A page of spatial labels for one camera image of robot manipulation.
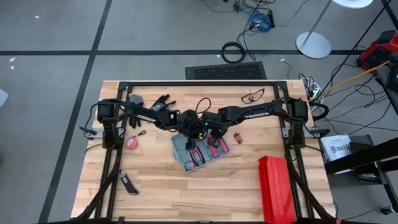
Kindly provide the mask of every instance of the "white label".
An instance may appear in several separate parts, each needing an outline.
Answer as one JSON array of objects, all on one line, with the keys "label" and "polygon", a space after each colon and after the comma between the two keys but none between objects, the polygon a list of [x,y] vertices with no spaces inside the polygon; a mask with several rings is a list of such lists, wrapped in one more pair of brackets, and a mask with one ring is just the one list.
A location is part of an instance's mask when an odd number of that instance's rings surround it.
[{"label": "white label", "polygon": [[146,121],[149,121],[149,122],[155,122],[156,121],[155,119],[148,118],[148,117],[143,116],[143,115],[137,115],[137,118],[140,118],[140,119],[143,119],[143,120],[146,120]]},{"label": "white label", "polygon": [[265,113],[259,113],[259,114],[246,115],[245,118],[257,118],[260,116],[267,116],[267,115],[269,115],[269,113],[265,112]]}]

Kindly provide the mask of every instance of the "metal bracket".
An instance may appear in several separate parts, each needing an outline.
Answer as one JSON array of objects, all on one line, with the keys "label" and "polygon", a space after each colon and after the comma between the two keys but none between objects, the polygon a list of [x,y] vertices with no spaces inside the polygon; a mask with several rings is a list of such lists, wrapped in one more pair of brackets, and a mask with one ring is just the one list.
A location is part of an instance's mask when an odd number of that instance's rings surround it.
[{"label": "metal bracket", "polygon": [[[92,128],[91,130],[94,130],[97,133],[96,134],[87,133],[87,138],[89,138],[89,139],[102,138],[102,135],[103,135],[103,132],[104,132],[103,128]],[[119,136],[121,136],[125,132],[125,129],[124,128],[118,128],[118,131],[119,131]]]},{"label": "metal bracket", "polygon": [[[284,134],[284,138],[288,138],[289,137],[289,131],[291,128],[282,128],[282,132]],[[312,128],[308,128],[309,131],[314,131],[314,133],[309,133],[306,129],[304,129],[304,137],[306,138],[320,138],[320,134],[317,133],[318,128],[317,127],[312,127]]]}]

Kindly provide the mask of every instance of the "wooden surface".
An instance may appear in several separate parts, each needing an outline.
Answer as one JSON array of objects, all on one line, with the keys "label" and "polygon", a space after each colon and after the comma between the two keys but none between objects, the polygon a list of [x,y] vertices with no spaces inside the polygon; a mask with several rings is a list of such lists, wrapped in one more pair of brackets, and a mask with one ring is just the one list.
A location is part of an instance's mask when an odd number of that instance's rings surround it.
[{"label": "wooden surface", "polygon": [[[291,97],[305,99],[301,80],[289,80],[287,83]],[[117,81],[105,81],[99,98],[115,98],[117,87]],[[201,98],[209,97],[212,102],[210,111],[217,112],[224,106],[246,106],[240,97],[260,88],[264,86],[135,86],[133,93],[144,98],[146,107],[150,107],[160,95],[168,93],[171,100],[177,101],[173,108],[180,111],[195,109]],[[272,87],[265,88],[264,96],[257,103],[274,99]],[[198,110],[207,106],[204,101]],[[101,127],[96,119],[93,126]],[[144,121],[139,129],[127,126],[126,138],[143,129],[147,134],[139,136],[139,147],[133,151],[124,148],[121,162],[121,168],[140,193],[127,194],[119,179],[114,219],[124,216],[127,220],[263,221],[257,160],[262,156],[284,156],[277,117],[250,119],[229,128],[224,137],[231,153],[190,174],[184,173],[173,157],[170,138],[174,133],[159,130]],[[234,141],[235,132],[241,133],[244,139],[242,145]],[[88,147],[100,142],[89,141]],[[307,139],[307,145],[319,147],[314,139]],[[320,152],[305,148],[302,154],[310,190],[334,215],[335,208]],[[97,192],[104,157],[105,150],[101,147],[87,152],[72,217],[80,214]],[[302,195],[300,203],[306,216]],[[108,199],[104,203],[103,215],[107,205]]]}]

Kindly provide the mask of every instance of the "red plastic container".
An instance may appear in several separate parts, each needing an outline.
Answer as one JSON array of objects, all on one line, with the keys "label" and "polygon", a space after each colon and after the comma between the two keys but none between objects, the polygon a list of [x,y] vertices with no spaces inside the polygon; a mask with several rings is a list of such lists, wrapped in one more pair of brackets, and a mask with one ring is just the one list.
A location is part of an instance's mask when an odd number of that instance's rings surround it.
[{"label": "red plastic container", "polygon": [[264,156],[259,162],[264,221],[275,224],[296,222],[286,160]]}]

